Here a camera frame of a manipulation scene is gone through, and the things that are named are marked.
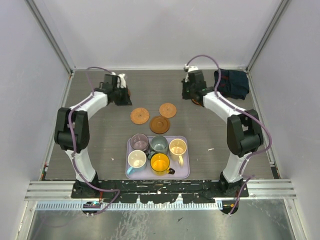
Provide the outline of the yellow glass mug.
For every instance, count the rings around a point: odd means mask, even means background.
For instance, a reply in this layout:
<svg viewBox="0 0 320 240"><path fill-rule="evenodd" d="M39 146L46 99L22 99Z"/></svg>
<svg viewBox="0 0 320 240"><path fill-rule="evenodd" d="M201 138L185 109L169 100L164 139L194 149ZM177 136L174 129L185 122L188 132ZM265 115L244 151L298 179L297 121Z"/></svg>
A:
<svg viewBox="0 0 320 240"><path fill-rule="evenodd" d="M163 153L156 153L150 159L151 170L157 176L174 175L176 171L170 163L169 157Z"/></svg>

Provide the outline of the grey ceramic mug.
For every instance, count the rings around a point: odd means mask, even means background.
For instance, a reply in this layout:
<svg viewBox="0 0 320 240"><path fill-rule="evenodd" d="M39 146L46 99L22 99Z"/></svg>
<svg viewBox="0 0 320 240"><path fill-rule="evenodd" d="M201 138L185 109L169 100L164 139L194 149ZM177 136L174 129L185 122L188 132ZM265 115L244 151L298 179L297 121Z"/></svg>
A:
<svg viewBox="0 0 320 240"><path fill-rule="evenodd" d="M155 136L151 139L149 145L150 152L167 154L169 151L169 144L165 137Z"/></svg>

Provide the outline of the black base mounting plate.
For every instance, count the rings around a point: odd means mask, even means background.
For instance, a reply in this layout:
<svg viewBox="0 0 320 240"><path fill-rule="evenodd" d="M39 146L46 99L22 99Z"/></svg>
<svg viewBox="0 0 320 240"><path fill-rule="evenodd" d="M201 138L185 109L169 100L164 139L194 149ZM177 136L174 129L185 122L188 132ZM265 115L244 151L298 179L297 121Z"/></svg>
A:
<svg viewBox="0 0 320 240"><path fill-rule="evenodd" d="M174 203L182 197L184 204L214 203L215 198L235 198L234 193L222 192L216 180L99 180L98 187L107 190L119 190L115 199L118 203L136 203L138 200L147 204Z"/></svg>

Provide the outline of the woven rattan coaster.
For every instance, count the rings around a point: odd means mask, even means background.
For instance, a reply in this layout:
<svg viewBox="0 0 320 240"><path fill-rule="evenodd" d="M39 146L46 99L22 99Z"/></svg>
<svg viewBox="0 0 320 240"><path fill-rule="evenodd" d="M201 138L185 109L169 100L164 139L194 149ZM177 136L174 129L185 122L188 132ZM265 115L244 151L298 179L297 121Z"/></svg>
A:
<svg viewBox="0 0 320 240"><path fill-rule="evenodd" d="M136 125L145 124L149 120L149 118L149 111L143 107L135 108L130 114L131 121Z"/></svg>
<svg viewBox="0 0 320 240"><path fill-rule="evenodd" d="M165 118L172 118L176 115L177 113L177 108L174 104L172 103L163 103L160 107L159 107L159 113L161 116L165 117Z"/></svg>

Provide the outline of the cream yellow mug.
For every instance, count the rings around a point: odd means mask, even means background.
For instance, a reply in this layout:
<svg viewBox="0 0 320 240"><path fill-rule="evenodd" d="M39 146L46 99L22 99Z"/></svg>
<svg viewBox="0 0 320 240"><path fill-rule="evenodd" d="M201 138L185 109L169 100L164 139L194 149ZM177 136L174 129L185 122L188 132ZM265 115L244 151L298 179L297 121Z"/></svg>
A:
<svg viewBox="0 0 320 240"><path fill-rule="evenodd" d="M187 143L179 138L173 139L169 144L169 155L181 167L184 166L184 159L187 152Z"/></svg>

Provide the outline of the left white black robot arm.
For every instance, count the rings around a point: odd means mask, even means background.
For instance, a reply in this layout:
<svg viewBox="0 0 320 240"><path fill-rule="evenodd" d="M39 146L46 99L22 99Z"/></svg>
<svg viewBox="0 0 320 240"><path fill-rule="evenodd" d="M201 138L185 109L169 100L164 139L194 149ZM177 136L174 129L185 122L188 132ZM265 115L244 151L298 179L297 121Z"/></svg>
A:
<svg viewBox="0 0 320 240"><path fill-rule="evenodd" d="M54 142L68 155L76 174L76 194L96 198L101 192L97 171L93 168L88 145L90 141L89 120L110 103L131 106L130 91L124 73L106 73L99 86L82 101L57 111Z"/></svg>

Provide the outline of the purple glass cup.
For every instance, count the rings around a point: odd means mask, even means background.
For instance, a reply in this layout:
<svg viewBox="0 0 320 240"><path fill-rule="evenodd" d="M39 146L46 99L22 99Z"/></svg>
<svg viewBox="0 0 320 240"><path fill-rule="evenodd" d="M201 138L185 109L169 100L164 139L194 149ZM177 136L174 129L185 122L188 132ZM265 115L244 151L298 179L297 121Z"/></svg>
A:
<svg viewBox="0 0 320 240"><path fill-rule="evenodd" d="M134 150L146 152L149 149L149 138L143 133L136 133L130 138L130 146Z"/></svg>

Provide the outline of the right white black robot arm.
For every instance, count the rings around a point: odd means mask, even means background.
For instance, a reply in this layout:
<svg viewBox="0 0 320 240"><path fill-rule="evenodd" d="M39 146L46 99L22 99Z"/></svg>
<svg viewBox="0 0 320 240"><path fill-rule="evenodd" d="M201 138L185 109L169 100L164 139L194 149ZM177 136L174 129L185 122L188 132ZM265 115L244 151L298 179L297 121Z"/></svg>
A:
<svg viewBox="0 0 320 240"><path fill-rule="evenodd" d="M230 155L225 169L220 173L218 185L220 193L231 197L241 188L243 172L251 154L263 145L262 128L258 113L245 110L227 100L214 87L208 87L202 70L191 67L185 70L182 82L182 98L194 100L211 110L226 123L226 142Z"/></svg>

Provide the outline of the dark blue folded cloth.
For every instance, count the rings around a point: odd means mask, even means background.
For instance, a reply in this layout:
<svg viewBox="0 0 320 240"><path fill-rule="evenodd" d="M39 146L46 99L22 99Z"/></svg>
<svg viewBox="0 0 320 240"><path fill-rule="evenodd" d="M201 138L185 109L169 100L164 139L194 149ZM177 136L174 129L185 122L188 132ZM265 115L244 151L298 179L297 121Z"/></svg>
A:
<svg viewBox="0 0 320 240"><path fill-rule="evenodd" d="M250 92L249 80L244 71L221 69L221 78L217 87L225 98L245 100Z"/></svg>

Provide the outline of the aluminium front rail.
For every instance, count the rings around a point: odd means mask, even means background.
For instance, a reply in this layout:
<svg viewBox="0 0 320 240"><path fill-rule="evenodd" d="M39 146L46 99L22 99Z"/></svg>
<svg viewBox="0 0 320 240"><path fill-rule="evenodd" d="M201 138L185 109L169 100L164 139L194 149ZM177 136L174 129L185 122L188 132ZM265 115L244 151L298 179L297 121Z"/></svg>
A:
<svg viewBox="0 0 320 240"><path fill-rule="evenodd" d="M73 181L32 181L24 199L26 201L62 201L71 198ZM296 199L289 179L252 179L246 189L251 199Z"/></svg>

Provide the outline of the lilac plastic tray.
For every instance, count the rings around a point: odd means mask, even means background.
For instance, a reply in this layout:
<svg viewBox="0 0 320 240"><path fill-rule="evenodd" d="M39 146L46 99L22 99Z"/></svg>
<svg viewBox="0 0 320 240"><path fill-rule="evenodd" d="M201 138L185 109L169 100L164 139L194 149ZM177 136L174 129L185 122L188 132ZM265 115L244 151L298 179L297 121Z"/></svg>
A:
<svg viewBox="0 0 320 240"><path fill-rule="evenodd" d="M183 166L180 166L178 161L173 160L170 157L170 153L168 153L168 157L170 159L170 167L175 170L175 174L165 174L165 175L156 175L151 168L150 161L147 160L146 167L144 170L138 172L132 172L130 174L127 173L127 170L130 168L128 163L128 156L134 150L130 145L130 138L127 140L126 146L126 166L125 166L125 175L128 179L131 180L161 180L161 179L185 179L190 174L190 161L189 161L189 152L186 150L183 156Z"/></svg>

